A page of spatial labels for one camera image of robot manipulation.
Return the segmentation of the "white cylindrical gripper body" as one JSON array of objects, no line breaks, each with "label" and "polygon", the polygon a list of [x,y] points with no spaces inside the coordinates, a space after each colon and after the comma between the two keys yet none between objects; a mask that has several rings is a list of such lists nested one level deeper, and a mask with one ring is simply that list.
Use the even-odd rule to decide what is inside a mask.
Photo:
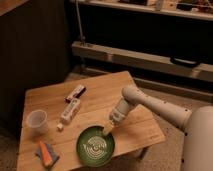
[{"label": "white cylindrical gripper body", "polygon": [[121,123],[129,114],[129,112],[133,110],[134,108],[135,108],[134,104],[131,104],[124,98],[121,98],[119,102],[116,104],[116,106],[113,108],[113,110],[111,111],[109,115],[109,120],[113,124],[117,125]]}]

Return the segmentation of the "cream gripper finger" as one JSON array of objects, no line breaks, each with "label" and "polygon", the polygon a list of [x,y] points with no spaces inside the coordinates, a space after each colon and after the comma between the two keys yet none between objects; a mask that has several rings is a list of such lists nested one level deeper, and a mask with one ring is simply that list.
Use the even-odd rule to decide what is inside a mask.
[{"label": "cream gripper finger", "polygon": [[103,129],[103,135],[107,136],[114,129],[114,124],[112,122],[108,122]]}]

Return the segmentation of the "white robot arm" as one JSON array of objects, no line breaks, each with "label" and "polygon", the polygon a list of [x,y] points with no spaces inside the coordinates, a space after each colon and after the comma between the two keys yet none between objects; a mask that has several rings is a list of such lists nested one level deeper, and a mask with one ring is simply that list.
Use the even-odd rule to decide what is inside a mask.
[{"label": "white robot arm", "polygon": [[103,134],[108,135],[139,104],[184,132],[180,171],[213,171],[213,106],[191,111],[127,85],[122,88],[122,98],[109,114]]}]

